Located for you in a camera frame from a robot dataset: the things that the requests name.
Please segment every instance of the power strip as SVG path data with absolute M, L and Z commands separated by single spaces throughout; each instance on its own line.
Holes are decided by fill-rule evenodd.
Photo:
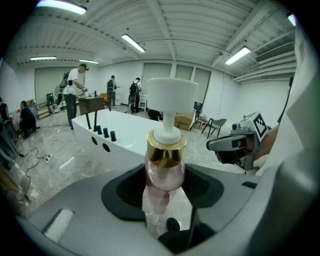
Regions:
M 52 157 L 53 157 L 52 154 L 51 155 L 46 155 L 46 156 L 43 157 L 43 160 L 48 164 Z

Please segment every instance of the gold bottle cap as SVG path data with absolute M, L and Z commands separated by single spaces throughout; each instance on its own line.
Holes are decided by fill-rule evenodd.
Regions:
M 183 135 L 180 136 L 180 140 L 176 144 L 162 144 L 155 140 L 154 130 L 152 130 L 148 133 L 146 140 L 146 155 L 155 166 L 171 168 L 181 162 L 187 144 Z

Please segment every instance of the backpack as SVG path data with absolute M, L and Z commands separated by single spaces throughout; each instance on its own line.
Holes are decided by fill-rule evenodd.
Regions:
M 70 72 L 67 72 L 67 73 L 64 74 L 64 76 L 62 78 L 62 81 L 60 83 L 60 88 L 65 88 L 67 86 L 69 73 Z
M 129 92 L 130 92 L 130 94 L 137 94 L 137 93 L 139 93 L 139 91 L 138 91 L 138 85 L 137 85 L 134 81 L 133 81 L 132 84 L 130 85 Z
M 106 83 L 106 87 L 109 88 L 114 88 L 114 81 L 112 79 L 110 79 L 107 83 Z

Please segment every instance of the air vent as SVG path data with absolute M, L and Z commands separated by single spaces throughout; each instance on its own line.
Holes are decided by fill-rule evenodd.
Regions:
M 295 45 L 293 42 L 288 42 L 286 44 L 283 44 L 279 47 L 276 47 L 276 48 L 273 48 L 271 50 L 268 50 L 267 52 L 263 53 L 263 54 L 260 54 L 259 56 L 257 56 L 255 58 L 255 60 L 257 62 L 261 62 L 261 61 L 264 61 L 266 59 L 269 59 L 271 57 L 274 57 L 274 56 L 277 56 L 277 55 L 280 55 L 280 54 L 284 54 L 284 53 L 288 53 L 288 52 L 291 52 L 291 51 L 294 51 L 295 50 Z

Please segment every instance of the black faucet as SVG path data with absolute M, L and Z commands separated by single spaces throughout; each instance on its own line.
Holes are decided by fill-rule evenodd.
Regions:
M 95 113 L 94 113 L 94 127 L 93 127 L 93 131 L 96 132 L 97 131 L 97 113 L 98 113 L 98 110 L 101 106 L 108 106 L 109 108 L 109 111 L 111 111 L 111 107 L 109 106 L 108 103 L 101 103 L 99 106 L 96 107 L 95 109 Z

